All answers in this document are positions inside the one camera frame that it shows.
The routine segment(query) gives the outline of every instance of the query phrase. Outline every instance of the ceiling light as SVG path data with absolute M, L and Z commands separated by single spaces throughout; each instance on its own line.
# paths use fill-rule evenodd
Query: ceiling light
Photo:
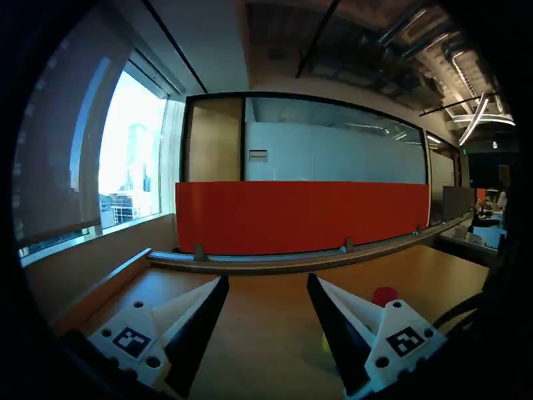
M 474 118 L 473 114 L 467 115 L 456 115 L 454 117 L 454 122 L 470 122 Z M 508 125 L 516 126 L 511 117 L 506 115 L 496 115 L 496 114 L 483 114 L 479 122 L 499 122 L 506 123 Z
M 428 139 L 434 141 L 435 143 L 442 143 L 440 140 L 438 140 L 436 137 L 432 135 L 428 135 Z
M 479 107 L 477 108 L 476 112 L 474 113 L 474 116 L 472 120 L 470 121 L 470 124 L 467 126 L 465 132 L 462 134 L 461 139 L 459 139 L 459 146 L 463 146 L 464 142 L 468 139 L 468 137 L 472 134 L 474 129 L 476 128 L 481 116 L 483 115 L 483 112 L 485 111 L 485 108 L 487 108 L 488 104 L 488 98 L 483 92 L 481 94 L 481 102 Z

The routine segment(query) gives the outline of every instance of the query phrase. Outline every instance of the gray partition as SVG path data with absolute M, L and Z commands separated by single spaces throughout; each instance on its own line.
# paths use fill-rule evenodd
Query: gray partition
M 474 206 L 475 194 L 471 187 L 443 186 L 444 220 L 466 214 Z

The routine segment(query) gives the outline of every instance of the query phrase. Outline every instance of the red divider panel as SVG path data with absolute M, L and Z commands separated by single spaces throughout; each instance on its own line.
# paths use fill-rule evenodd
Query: red divider panel
M 428 185 L 411 183 L 177 183 L 179 249 L 258 255 L 389 239 L 426 227 L 428 196 Z

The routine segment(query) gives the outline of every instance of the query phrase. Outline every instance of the wooden desk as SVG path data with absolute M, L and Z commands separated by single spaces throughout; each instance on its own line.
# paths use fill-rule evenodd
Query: wooden desk
M 379 286 L 433 322 L 479 292 L 487 268 L 414 246 L 356 265 L 319 271 L 331 283 L 371 299 Z M 82 326 L 86 334 L 136 300 L 165 302 L 214 275 L 148 269 Z M 306 289 L 306 273 L 231 276 L 230 291 L 190 399 L 342 399 L 333 358 Z

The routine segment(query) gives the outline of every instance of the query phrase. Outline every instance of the glass window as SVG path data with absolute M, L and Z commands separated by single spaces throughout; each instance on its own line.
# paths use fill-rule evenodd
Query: glass window
M 122 72 L 105 120 L 99 165 L 102 228 L 160 212 L 159 151 L 167 99 Z
M 56 236 L 52 239 L 43 240 L 26 247 L 22 247 L 21 249 L 19 249 L 19 257 L 26 257 L 27 255 L 34 254 L 40 250 L 44 250 L 48 247 L 58 245 L 67 240 L 76 239 L 77 237 L 84 236 L 88 233 L 89 228 L 78 229 L 77 231 L 65 233 L 63 235 Z
M 419 129 L 315 101 L 257 97 L 249 103 L 247 181 L 426 183 Z
M 430 225 L 444 221 L 444 187 L 459 186 L 459 151 L 431 132 L 428 146 L 431 163 Z

